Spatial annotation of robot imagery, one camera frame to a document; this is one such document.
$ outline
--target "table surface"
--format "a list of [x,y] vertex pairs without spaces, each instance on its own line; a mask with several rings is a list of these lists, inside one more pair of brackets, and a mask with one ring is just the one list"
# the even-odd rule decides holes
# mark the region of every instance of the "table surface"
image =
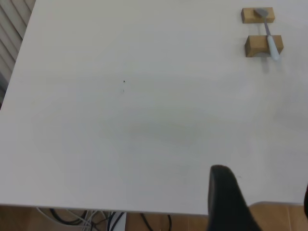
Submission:
[[[270,6],[281,61],[246,58]],[[0,203],[207,214],[210,167],[247,203],[302,203],[306,0],[37,0],[0,110]]]

